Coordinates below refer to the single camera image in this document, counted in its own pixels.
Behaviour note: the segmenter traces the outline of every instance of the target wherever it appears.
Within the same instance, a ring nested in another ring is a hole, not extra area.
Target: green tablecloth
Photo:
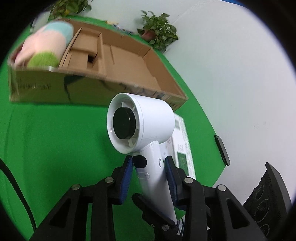
[[[104,25],[96,19],[77,18]],[[28,34],[26,29],[16,44]],[[161,53],[158,55],[189,97],[176,113],[185,120],[196,178],[203,185],[212,186],[224,168],[215,132],[185,82],[168,60]],[[12,104],[6,63],[0,71],[0,113],[0,157],[19,183],[37,225],[72,184],[95,184],[124,161],[125,156],[109,141],[106,107]],[[141,191],[134,171],[126,202],[113,209],[118,241],[153,239],[152,228],[141,219],[141,211],[131,200],[135,192]],[[29,239],[33,231],[27,213],[1,172],[0,199],[20,232]]]

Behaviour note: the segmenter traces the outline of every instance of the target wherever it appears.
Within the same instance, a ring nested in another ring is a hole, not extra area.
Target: open cardboard box
[[[15,67],[9,57],[13,102],[109,105],[121,92],[166,101],[173,110],[188,99],[154,50],[128,35],[64,19],[76,33],[58,68]]]

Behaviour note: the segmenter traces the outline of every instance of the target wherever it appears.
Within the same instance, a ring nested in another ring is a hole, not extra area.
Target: product box
[[[175,114],[175,129],[172,136],[160,144],[162,158],[172,156],[176,167],[182,168],[188,177],[195,177],[195,169],[191,154],[185,122],[182,117]]]
[[[116,30],[63,20],[75,35],[58,68],[14,66],[22,45],[9,57],[12,102],[108,106],[125,92],[162,99],[176,110],[188,99],[150,46]]]

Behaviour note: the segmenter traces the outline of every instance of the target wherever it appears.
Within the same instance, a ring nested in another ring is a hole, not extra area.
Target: green plush patch
[[[58,67],[59,60],[51,52],[42,52],[42,53],[33,55],[33,57],[30,59],[30,61],[27,64],[28,68],[43,67],[43,66]]]

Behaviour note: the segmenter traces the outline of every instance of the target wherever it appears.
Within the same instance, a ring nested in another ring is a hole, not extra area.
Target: green label on box
[[[179,160],[179,167],[182,168],[186,175],[188,176],[188,166],[187,166],[187,159],[186,159],[186,155],[180,152],[177,152],[178,155],[178,160]]]

